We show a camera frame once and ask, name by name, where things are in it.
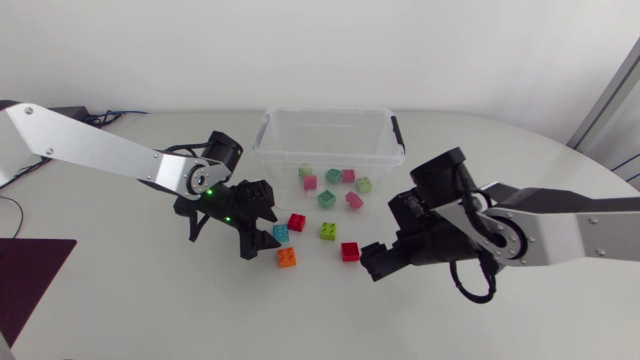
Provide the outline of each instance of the container handle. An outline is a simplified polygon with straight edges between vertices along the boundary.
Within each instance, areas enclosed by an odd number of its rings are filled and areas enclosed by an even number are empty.
[[[391,125],[393,125],[393,133],[396,134],[396,141],[400,146],[402,146],[402,150],[404,150],[405,154],[407,153],[407,149],[404,147],[404,140],[402,140],[402,134],[400,133],[400,126],[398,125],[398,119],[395,115],[391,116]]]

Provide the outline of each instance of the red lego brick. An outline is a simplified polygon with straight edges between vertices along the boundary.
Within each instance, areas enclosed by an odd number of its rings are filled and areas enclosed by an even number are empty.
[[[307,221],[307,218],[304,215],[291,214],[289,218],[289,230],[294,230],[298,232],[302,232],[304,229],[304,223]]]
[[[364,202],[362,201],[362,199],[360,199],[360,196],[358,196],[358,194],[354,193],[353,191],[349,191],[347,193],[347,196],[345,196],[345,199],[354,209],[360,209],[362,205],[364,205]]]
[[[315,190],[318,187],[318,178],[315,175],[304,176],[304,189]]]
[[[296,252],[293,248],[286,248],[278,250],[278,261],[280,267],[296,266]]]
[[[356,172],[352,169],[342,170],[342,182],[355,182]]]
[[[342,243],[342,261],[358,261],[360,260],[360,249],[358,243]]]

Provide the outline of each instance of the orange lego brick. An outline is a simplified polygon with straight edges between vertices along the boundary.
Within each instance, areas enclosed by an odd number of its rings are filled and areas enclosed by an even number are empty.
[[[281,268],[296,266],[296,252],[293,248],[280,249],[278,250],[278,260]]]

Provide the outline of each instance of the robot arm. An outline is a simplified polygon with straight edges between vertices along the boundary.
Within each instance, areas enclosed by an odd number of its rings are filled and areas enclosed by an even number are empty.
[[[459,148],[411,172],[416,187],[389,202],[400,230],[389,250],[374,243],[361,263],[377,281],[409,264],[448,262],[464,296],[491,300],[505,266],[540,266],[580,257],[640,261],[640,198],[590,199],[570,191],[477,188]],[[460,283],[456,261],[478,258],[489,284],[484,296]]]
[[[190,240],[210,217],[240,234],[241,256],[251,259],[257,251],[279,247],[267,232],[256,229],[258,217],[277,221],[271,208],[273,191],[262,180],[243,181],[230,188],[228,181],[242,155],[242,147],[214,131],[204,144],[170,147],[159,151],[101,131],[38,105],[0,101],[0,184],[35,155],[67,161],[127,177],[154,189],[178,196],[174,209],[190,220]],[[202,155],[173,151],[203,148]],[[198,221],[198,211],[204,217]]]

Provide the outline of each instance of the maroon mat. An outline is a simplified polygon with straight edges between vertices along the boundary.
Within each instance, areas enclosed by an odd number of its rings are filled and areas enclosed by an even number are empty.
[[[0,332],[9,346],[74,246],[75,240],[0,239]]]

